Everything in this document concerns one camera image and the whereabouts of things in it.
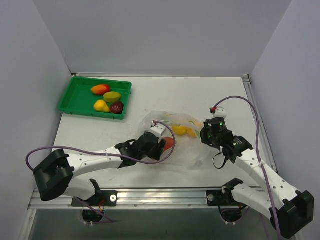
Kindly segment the watermelon slice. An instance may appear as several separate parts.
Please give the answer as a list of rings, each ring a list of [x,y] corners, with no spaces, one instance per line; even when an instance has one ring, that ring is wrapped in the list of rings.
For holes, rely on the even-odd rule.
[[[176,143],[176,141],[172,137],[163,137],[162,140],[165,141],[163,152],[171,149]]]

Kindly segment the clear plastic bag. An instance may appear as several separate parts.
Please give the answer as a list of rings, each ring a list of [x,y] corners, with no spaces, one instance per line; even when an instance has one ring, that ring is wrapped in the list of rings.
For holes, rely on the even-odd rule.
[[[193,121],[199,120],[191,115],[165,111],[152,111],[141,121],[138,127],[138,132],[143,133],[149,130],[152,125],[152,121],[164,123],[170,127],[170,130],[172,130],[172,126],[174,125],[187,127],[186,135],[178,136],[174,134],[176,145],[173,154],[168,160],[164,161],[164,164],[185,167],[188,169],[198,169],[201,168],[214,153],[210,147],[201,142],[200,131],[203,127],[196,127],[193,124]]]

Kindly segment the dark red apple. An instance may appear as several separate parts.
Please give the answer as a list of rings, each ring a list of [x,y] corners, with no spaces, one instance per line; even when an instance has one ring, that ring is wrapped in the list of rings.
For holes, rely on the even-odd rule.
[[[116,115],[121,115],[123,113],[123,109],[124,104],[121,101],[114,102],[109,107],[109,111]]]

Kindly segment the yellow pear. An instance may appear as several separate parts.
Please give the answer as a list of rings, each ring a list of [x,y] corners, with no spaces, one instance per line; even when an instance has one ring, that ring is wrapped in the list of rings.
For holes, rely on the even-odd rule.
[[[93,105],[93,108],[96,112],[102,112],[102,113],[109,113],[110,112],[110,108],[109,108],[108,104],[104,100],[101,100],[101,99],[95,102],[95,104]]]

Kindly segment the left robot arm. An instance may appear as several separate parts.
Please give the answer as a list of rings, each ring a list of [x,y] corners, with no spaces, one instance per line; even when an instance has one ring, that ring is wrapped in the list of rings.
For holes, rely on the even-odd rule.
[[[131,167],[145,158],[160,161],[166,143],[165,139],[146,132],[137,140],[128,140],[92,155],[65,153],[63,149],[57,149],[32,171],[40,198],[47,202],[66,195],[95,206],[102,195],[97,181],[83,181],[79,176],[104,169]]]

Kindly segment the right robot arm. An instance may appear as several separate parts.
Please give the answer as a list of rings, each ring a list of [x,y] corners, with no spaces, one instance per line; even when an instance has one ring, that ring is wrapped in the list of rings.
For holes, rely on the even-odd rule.
[[[314,219],[315,198],[309,191],[301,192],[280,177],[259,158],[258,152],[242,136],[227,129],[224,118],[214,117],[204,122],[201,142],[220,151],[246,172],[261,188],[254,190],[234,178],[222,186],[222,200],[232,205],[241,203],[270,220],[272,226],[286,239],[292,238]]]

